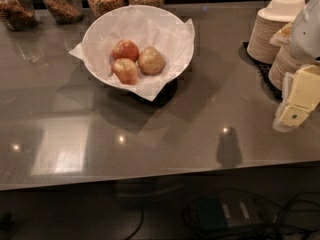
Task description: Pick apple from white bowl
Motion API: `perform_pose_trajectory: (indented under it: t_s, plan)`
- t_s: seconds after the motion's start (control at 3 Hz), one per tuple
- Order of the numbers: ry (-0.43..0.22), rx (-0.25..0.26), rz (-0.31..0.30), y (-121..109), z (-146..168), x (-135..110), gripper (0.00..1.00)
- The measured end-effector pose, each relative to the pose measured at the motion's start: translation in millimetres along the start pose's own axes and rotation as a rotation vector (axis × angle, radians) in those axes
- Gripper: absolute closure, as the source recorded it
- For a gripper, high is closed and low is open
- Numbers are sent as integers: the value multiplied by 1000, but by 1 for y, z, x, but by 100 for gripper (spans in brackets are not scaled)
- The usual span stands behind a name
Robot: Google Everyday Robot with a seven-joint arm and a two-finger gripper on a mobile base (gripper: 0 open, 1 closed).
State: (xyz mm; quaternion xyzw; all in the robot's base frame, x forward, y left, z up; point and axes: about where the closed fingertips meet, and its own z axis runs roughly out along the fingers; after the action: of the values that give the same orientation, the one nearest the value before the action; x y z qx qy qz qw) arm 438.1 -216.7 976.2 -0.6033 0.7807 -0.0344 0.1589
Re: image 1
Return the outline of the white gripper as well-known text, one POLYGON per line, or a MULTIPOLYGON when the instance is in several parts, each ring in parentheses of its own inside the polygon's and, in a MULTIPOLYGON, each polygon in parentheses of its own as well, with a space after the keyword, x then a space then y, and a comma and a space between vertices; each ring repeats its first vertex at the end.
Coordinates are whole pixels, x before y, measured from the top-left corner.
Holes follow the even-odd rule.
MULTIPOLYGON (((270 38, 275 46, 288 46, 290 54, 304 64, 320 63, 320 0, 309 0, 297 15, 270 38)), ((283 79, 282 102, 273 128, 289 132, 299 128, 320 104, 320 67, 303 65, 283 79)))

